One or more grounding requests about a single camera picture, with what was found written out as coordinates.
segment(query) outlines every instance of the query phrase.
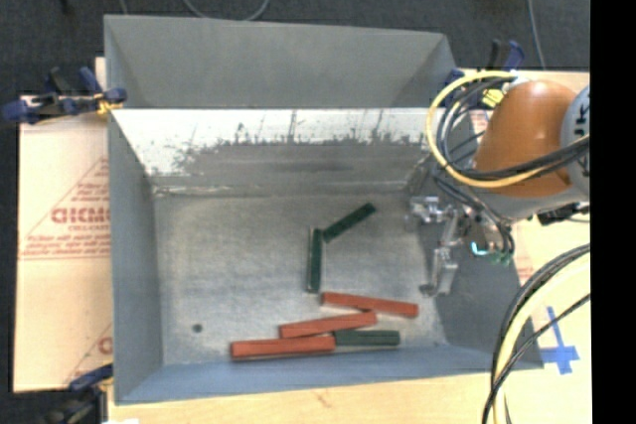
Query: green block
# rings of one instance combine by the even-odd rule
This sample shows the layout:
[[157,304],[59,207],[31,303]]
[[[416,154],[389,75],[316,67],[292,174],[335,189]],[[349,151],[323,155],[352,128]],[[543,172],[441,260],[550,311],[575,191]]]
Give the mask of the green block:
[[375,211],[376,208],[373,206],[373,204],[364,204],[363,206],[346,215],[339,221],[334,222],[331,226],[325,228],[325,230],[323,231],[323,239],[325,240],[325,242],[333,240],[338,235],[342,234],[349,228],[358,224],[360,221],[369,217]]
[[399,331],[335,331],[337,347],[396,347]]
[[307,263],[307,291],[310,293],[320,291],[323,244],[322,229],[311,228],[309,230],[309,260]]

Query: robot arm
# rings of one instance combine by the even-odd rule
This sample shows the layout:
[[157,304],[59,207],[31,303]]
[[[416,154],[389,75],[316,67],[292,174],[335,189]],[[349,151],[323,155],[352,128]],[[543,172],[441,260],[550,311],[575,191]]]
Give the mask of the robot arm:
[[[493,91],[499,100],[486,129],[476,133],[470,110],[476,98]],[[464,76],[431,103],[426,140],[432,185],[411,198],[410,215],[423,227],[433,219],[446,221],[430,283],[423,285],[427,295],[450,291],[455,246],[507,263],[515,250],[516,221],[536,215],[547,224],[558,220],[557,212],[562,218],[567,211],[589,210],[589,86],[575,93],[555,81],[503,71]],[[432,201],[439,205],[437,214],[430,212]]]

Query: yellow cable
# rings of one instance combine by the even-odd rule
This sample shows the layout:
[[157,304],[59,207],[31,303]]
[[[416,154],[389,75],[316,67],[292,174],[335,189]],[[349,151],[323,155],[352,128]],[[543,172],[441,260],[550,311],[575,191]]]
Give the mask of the yellow cable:
[[459,88],[460,86],[465,85],[466,83],[470,83],[471,81],[476,81],[478,79],[483,78],[508,78],[515,79],[517,76],[511,72],[504,71],[478,71],[472,74],[468,74],[463,78],[457,79],[453,81],[449,85],[447,85],[438,95],[433,99],[428,108],[428,114],[426,115],[426,140],[428,141],[428,146],[432,155],[435,157],[437,162],[444,168],[452,177],[454,177],[457,181],[466,184],[468,186],[473,186],[475,188],[503,188],[505,186],[511,186],[513,184],[517,184],[529,179],[531,176],[541,172],[545,167],[539,167],[534,170],[529,170],[524,173],[520,173],[515,175],[514,177],[505,177],[496,181],[480,181],[477,179],[471,179],[466,177],[459,172],[457,172],[454,168],[450,167],[448,161],[441,154],[437,145],[435,144],[435,136],[433,133],[433,119],[434,113],[439,104],[443,101],[443,99],[453,90]]
[[[499,356],[497,357],[497,363],[495,367],[495,378],[497,379],[505,367],[506,363],[512,356],[512,353],[515,348],[515,344],[517,343],[517,338],[521,333],[522,328],[531,317],[532,313],[535,311],[537,306],[545,300],[546,295],[552,291],[553,288],[561,284],[563,281],[569,279],[570,277],[582,272],[583,270],[589,271],[590,269],[590,261],[589,258],[585,263],[580,266],[571,268],[566,272],[557,274],[550,283],[542,286],[533,293],[526,303],[520,308],[519,312],[513,319],[508,328],[505,338],[502,341],[501,348],[499,350]],[[504,390],[500,389],[497,395],[495,396],[495,401],[493,403],[493,419],[495,424],[501,424],[506,422],[506,403],[505,403],[505,395]]]

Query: red stick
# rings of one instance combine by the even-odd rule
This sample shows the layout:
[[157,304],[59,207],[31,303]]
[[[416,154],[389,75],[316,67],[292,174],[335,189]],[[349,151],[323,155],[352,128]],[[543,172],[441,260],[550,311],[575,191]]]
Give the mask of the red stick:
[[315,336],[334,331],[342,331],[344,329],[358,329],[359,327],[374,325],[377,322],[378,316],[376,313],[368,311],[365,313],[353,313],[350,315],[284,324],[278,327],[278,332],[282,338],[299,338],[302,336]]
[[230,344],[232,358],[267,355],[331,352],[336,348],[333,336],[310,338],[235,341]]
[[321,302],[322,304],[349,306],[361,310],[376,311],[378,313],[404,315],[409,318],[414,318],[419,314],[419,306],[411,302],[377,299],[375,297],[351,295],[348,293],[323,292]]

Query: blue cross mark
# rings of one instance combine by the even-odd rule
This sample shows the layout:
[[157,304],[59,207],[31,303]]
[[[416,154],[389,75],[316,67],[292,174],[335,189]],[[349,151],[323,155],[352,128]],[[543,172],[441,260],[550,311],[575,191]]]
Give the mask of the blue cross mark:
[[[550,320],[555,319],[555,310],[552,306],[548,306],[548,316]],[[575,347],[567,347],[563,344],[563,338],[558,328],[558,322],[553,324],[553,330],[556,336],[556,347],[547,349],[539,349],[541,357],[544,362],[555,362],[560,374],[569,374],[572,372],[570,363],[573,360],[579,360],[578,353]]]

